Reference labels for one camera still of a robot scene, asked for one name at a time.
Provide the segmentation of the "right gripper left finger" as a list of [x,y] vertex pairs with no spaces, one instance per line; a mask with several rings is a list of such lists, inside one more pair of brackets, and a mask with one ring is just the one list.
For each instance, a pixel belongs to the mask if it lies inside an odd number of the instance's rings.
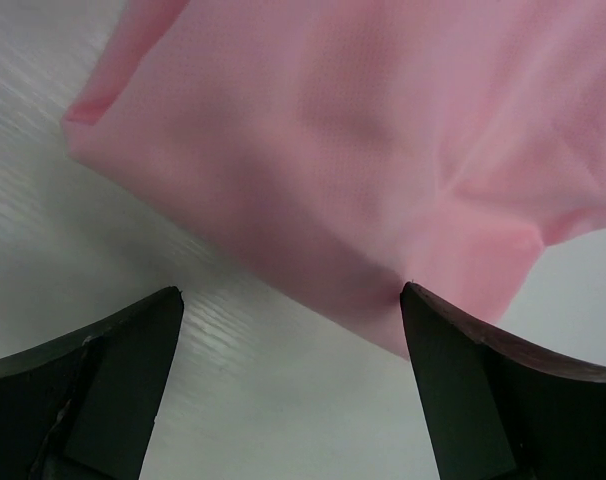
[[137,479],[184,302],[167,287],[0,359],[0,479]]

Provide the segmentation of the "pink t-shirt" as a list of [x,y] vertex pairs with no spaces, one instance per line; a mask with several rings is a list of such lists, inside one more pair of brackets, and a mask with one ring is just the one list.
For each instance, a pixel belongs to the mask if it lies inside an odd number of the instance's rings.
[[70,155],[363,339],[606,228],[606,1],[131,1]]

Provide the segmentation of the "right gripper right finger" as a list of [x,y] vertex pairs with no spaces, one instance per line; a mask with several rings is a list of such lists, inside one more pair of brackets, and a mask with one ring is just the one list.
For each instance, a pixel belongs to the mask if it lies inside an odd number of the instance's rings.
[[400,296],[442,479],[606,479],[606,367],[481,321],[416,283]]

